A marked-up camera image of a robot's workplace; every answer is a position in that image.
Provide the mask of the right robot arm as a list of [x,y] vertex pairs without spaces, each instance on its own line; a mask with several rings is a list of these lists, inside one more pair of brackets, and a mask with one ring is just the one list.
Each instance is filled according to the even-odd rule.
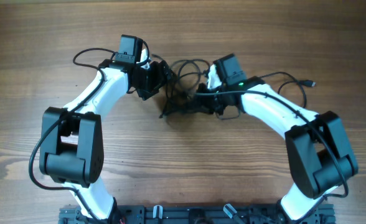
[[[276,131],[286,143],[293,186],[276,204],[255,205],[248,223],[335,223],[331,197],[349,194],[347,181],[359,166],[342,120],[332,111],[319,114],[295,105],[260,77],[247,78],[234,54],[215,60],[195,100],[211,113],[236,106]],[[334,190],[342,186],[344,193]]]

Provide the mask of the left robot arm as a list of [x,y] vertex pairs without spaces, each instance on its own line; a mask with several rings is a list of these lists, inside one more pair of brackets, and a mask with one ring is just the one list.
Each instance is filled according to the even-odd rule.
[[118,51],[95,67],[97,75],[87,88],[62,108],[50,107],[42,117],[42,133],[29,160],[31,181],[34,159],[41,173],[70,191],[80,206],[85,223],[124,223],[116,199],[100,177],[104,163],[101,122],[124,95],[136,92],[142,100],[158,93],[171,75],[165,61],[152,62],[147,43],[122,35]]

